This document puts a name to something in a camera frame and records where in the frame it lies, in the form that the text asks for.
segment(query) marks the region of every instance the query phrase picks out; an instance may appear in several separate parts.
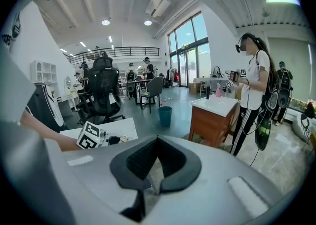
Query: trash can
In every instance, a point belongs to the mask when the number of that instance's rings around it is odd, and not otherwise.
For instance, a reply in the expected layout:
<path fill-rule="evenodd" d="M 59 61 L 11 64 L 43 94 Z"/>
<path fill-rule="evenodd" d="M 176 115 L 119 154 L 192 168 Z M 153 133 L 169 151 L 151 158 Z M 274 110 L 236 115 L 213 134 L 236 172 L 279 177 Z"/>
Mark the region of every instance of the trash can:
<path fill-rule="evenodd" d="M 170 127 L 172 108 L 171 107 L 158 108 L 158 113 L 159 113 L 159 118 L 160 118 L 160 124 L 163 127 Z"/>

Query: concrete floor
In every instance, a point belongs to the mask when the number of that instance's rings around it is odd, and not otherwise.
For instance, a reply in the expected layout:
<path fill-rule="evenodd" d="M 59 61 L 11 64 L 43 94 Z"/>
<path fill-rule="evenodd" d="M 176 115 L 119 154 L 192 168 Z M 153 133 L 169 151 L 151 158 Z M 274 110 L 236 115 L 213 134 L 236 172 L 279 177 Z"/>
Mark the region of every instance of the concrete floor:
<path fill-rule="evenodd" d="M 139 105 L 135 105 L 134 100 L 123 97 L 119 114 L 134 119 L 138 138 L 156 134 L 182 138 L 190 131 L 191 101 L 199 98 L 199 94 L 190 94 L 187 88 L 163 89 L 161 103 L 163 106 L 172 107 L 172 120 L 169 128 L 160 125 L 157 101 L 157 105 L 152 106 L 150 114 L 148 106 L 141 110 Z M 75 115 L 75 117 L 66 118 L 65 122 L 68 128 L 72 129 L 80 127 L 76 124 L 77 120 L 78 116 Z M 231 143 L 232 136 L 228 136 L 225 145 Z M 237 158 L 250 165 L 257 150 L 254 133 L 252 133 L 246 137 Z M 273 124 L 267 147 L 264 151 L 259 151 L 252 167 L 269 178 L 286 194 L 297 187 L 308 173 L 309 165 L 315 157 L 310 150 L 311 147 L 304 146 L 304 143 L 294 134 L 290 124 L 284 123 L 279 127 Z M 163 177 L 161 174 L 161 166 L 156 164 L 152 168 L 152 175 L 161 180 Z"/>

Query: cardboard box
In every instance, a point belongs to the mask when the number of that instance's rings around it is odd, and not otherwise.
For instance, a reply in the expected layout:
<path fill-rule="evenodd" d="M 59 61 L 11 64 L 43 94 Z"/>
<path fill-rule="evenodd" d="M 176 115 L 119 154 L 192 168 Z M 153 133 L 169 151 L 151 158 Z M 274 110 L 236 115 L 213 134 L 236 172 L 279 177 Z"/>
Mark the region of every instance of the cardboard box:
<path fill-rule="evenodd" d="M 201 83 L 189 83 L 189 93 L 199 93 L 199 90 L 201 89 Z"/>

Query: ceiling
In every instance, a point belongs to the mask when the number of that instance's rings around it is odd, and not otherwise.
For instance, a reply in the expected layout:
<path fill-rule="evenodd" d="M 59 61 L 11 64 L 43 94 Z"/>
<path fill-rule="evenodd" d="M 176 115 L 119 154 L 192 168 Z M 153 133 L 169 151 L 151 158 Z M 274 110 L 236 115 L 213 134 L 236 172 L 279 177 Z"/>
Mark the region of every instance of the ceiling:
<path fill-rule="evenodd" d="M 124 40 L 123 31 L 117 32 L 116 27 L 124 27 L 133 24 L 146 29 L 151 36 L 162 34 L 167 27 L 172 27 L 178 10 L 192 0 L 169 0 L 171 5 L 155 19 L 149 27 L 144 21 L 152 20 L 145 10 L 150 0 L 35 0 L 42 13 L 45 23 L 57 44 L 63 49 L 78 54 L 93 50 L 95 46 L 100 48 L 121 46 Z M 298 5 L 283 3 L 265 3 L 265 0 L 200 0 L 208 5 L 236 34 L 239 28 L 285 24 L 299 27 L 309 27 L 309 24 Z M 103 26 L 103 19 L 110 20 L 112 26 Z M 95 29 L 95 33 L 85 33 L 89 28 Z M 87 45 L 84 48 L 74 35 L 80 35 Z"/>

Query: black metal railing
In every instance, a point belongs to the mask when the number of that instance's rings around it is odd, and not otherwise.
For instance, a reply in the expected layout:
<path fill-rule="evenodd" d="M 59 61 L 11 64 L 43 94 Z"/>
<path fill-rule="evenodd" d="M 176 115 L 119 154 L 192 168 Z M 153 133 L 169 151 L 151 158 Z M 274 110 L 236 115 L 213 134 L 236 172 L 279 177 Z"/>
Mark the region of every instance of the black metal railing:
<path fill-rule="evenodd" d="M 68 56 L 68 61 L 72 64 L 94 61 L 97 57 L 102 57 L 103 52 L 106 52 L 109 57 L 124 57 L 124 56 L 159 56 L 159 48 L 154 47 L 115 47 L 95 49 L 79 53 L 73 57 Z"/>

